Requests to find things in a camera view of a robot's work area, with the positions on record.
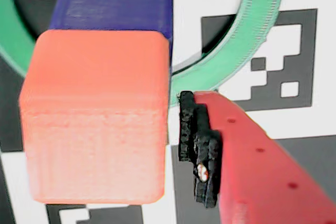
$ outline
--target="black rubber pad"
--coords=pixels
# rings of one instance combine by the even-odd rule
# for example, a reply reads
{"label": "black rubber pad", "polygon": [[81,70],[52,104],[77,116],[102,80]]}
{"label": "black rubber pad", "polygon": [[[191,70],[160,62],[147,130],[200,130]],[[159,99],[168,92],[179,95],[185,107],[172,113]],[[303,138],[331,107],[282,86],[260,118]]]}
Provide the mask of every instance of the black rubber pad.
{"label": "black rubber pad", "polygon": [[[205,104],[196,104],[190,91],[181,93],[180,98],[180,161],[194,164],[194,197],[206,208],[217,203],[222,161],[222,137],[220,132],[210,129]],[[208,180],[200,180],[197,167],[202,164],[208,171]]]}

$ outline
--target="screw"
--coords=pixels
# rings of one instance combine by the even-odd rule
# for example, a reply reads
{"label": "screw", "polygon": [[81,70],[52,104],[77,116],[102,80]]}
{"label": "screw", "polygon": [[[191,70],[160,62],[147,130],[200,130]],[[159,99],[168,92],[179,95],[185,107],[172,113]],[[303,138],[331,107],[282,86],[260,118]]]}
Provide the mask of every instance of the screw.
{"label": "screw", "polygon": [[197,166],[197,172],[198,172],[198,177],[200,178],[202,182],[206,182],[208,180],[209,178],[208,170],[202,163],[200,163]]}

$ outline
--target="black square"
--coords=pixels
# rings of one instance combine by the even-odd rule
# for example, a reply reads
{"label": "black square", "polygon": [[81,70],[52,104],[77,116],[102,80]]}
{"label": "black square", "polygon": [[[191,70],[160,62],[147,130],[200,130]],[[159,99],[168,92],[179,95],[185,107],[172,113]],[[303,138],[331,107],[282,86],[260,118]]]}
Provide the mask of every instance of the black square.
{"label": "black square", "polygon": [[251,71],[261,71],[266,70],[266,58],[253,58],[251,60]]}

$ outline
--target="blue cube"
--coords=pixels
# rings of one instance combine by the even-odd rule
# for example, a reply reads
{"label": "blue cube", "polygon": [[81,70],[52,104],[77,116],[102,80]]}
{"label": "blue cube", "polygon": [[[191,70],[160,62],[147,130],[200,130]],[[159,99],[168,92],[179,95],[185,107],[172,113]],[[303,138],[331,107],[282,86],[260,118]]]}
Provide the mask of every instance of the blue cube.
{"label": "blue cube", "polygon": [[49,29],[155,30],[172,42],[173,0],[57,0]]}

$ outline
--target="white square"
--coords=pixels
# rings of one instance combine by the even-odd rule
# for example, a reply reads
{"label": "white square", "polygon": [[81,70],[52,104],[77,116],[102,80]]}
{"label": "white square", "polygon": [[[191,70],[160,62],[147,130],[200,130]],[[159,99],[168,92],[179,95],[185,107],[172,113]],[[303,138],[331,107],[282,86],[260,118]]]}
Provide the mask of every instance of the white square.
{"label": "white square", "polygon": [[299,95],[299,82],[283,82],[281,84],[281,97],[297,97]]}

